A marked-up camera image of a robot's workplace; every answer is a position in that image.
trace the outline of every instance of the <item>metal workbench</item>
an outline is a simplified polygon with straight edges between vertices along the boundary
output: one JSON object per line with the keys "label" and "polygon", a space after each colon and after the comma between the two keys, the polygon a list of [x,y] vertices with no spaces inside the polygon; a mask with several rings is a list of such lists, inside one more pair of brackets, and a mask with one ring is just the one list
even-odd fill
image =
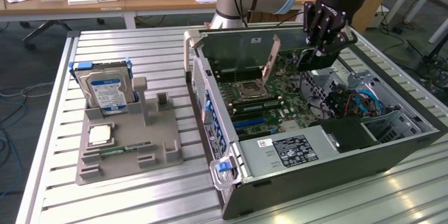
{"label": "metal workbench", "polygon": [[[65,49],[40,134],[17,223],[440,223],[448,220],[448,140],[440,139],[385,173],[224,221],[200,143],[182,70],[184,31],[194,27],[81,32]],[[360,37],[357,47],[448,125],[446,107]],[[185,162],[104,182],[74,181],[85,99],[69,61],[129,57],[148,79],[146,97],[173,98]],[[354,70],[362,63],[345,50]]]}

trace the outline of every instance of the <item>blue cable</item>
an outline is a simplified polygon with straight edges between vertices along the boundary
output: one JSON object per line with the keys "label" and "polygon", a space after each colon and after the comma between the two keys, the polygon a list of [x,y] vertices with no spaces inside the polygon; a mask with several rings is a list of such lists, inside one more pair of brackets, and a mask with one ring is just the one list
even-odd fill
{"label": "blue cable", "polygon": [[9,187],[8,190],[4,191],[4,193],[0,195],[0,199],[6,195],[8,192],[10,192],[13,190],[13,188],[18,185],[18,182],[21,180],[21,165],[20,165],[20,159],[18,159],[18,155],[16,152],[16,148],[13,147],[13,144],[4,138],[0,137],[0,140],[5,142],[5,144],[9,145],[9,148],[12,149],[12,153],[14,154],[13,156],[16,157],[16,161],[17,161],[17,168],[18,168],[18,178],[16,180],[16,182],[13,183],[13,185]]}
{"label": "blue cable", "polygon": [[8,102],[8,101],[5,101],[2,99],[0,99],[0,102],[5,102],[5,103],[9,103],[9,104],[17,104],[17,105],[22,106],[22,113],[21,113],[20,117],[10,124],[8,124],[4,127],[0,127],[0,129],[5,129],[6,127],[10,127],[14,123],[17,123],[20,121],[20,119],[25,116],[25,114],[26,114],[26,106],[21,102]]}
{"label": "blue cable", "polygon": [[[373,102],[376,103],[377,107],[380,108],[380,113],[382,114],[382,106],[381,106],[380,101],[378,101],[378,99],[376,98],[373,92],[369,91],[369,90],[360,90],[358,93],[361,93],[361,94],[366,94],[366,95],[373,99]],[[361,102],[360,102],[360,99],[358,99],[357,96],[354,96],[354,100],[356,100],[356,104],[360,104],[360,103],[361,103]],[[364,112],[368,112],[368,110],[364,108],[362,105],[360,105],[360,109],[361,109]]]}

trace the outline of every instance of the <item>white connector cable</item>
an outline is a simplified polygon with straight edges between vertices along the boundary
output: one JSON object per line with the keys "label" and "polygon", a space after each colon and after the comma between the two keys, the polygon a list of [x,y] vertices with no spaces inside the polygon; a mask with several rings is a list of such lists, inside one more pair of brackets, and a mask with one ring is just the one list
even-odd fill
{"label": "white connector cable", "polygon": [[36,84],[36,85],[32,85],[32,86],[24,88],[20,92],[13,93],[13,94],[2,94],[2,93],[0,92],[0,96],[2,96],[2,97],[16,97],[16,96],[21,95],[21,96],[26,96],[26,97],[44,97],[44,96],[49,95],[50,92],[48,92],[48,93],[45,93],[45,94],[36,94],[36,95],[25,95],[25,93],[28,93],[28,92],[29,92],[30,90],[33,90],[34,88],[38,88],[38,87],[42,87],[42,86],[48,86],[48,85],[53,85],[53,84],[54,84],[54,82],[44,82],[44,83],[38,83],[38,84]]}

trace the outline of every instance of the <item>office chair leg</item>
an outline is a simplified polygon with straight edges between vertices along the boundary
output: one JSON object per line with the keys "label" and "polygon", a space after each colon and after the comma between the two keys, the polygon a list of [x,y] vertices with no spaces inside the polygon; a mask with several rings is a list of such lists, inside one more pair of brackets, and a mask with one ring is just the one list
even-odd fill
{"label": "office chair leg", "polygon": [[104,25],[104,24],[105,24],[105,21],[104,21],[104,19],[101,19],[101,18],[97,18],[97,19],[96,19],[96,22],[97,22],[98,25]]}
{"label": "office chair leg", "polygon": [[54,23],[56,23],[57,25],[60,25],[61,27],[64,27],[64,29],[65,29],[66,31],[72,31],[72,29],[68,27],[68,25],[65,24],[64,21],[61,21],[61,20],[56,20]]}
{"label": "office chair leg", "polygon": [[20,21],[18,24],[22,28],[29,28],[29,23],[28,22]]}
{"label": "office chair leg", "polygon": [[53,24],[56,23],[56,20],[48,20],[42,25],[32,31],[30,34],[21,40],[24,43],[24,46],[28,50],[34,50],[36,46],[34,44],[29,43],[29,40],[32,40],[38,34],[42,33]]}

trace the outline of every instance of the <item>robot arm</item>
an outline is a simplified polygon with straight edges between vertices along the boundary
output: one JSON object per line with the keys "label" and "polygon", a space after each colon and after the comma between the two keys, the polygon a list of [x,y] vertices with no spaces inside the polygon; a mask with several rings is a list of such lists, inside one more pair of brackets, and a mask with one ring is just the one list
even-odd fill
{"label": "robot arm", "polygon": [[353,15],[364,0],[317,0],[304,5],[304,32],[313,49],[300,57],[298,71],[329,67],[340,51],[357,42],[350,32]]}
{"label": "robot arm", "polygon": [[[216,14],[210,28],[241,27],[241,16],[248,11],[274,14],[286,13],[294,0],[217,0]],[[304,32],[306,43],[313,49],[305,50],[300,57],[298,71],[329,67],[340,51],[356,43],[357,38],[349,25],[364,0],[317,0],[304,4]]]}

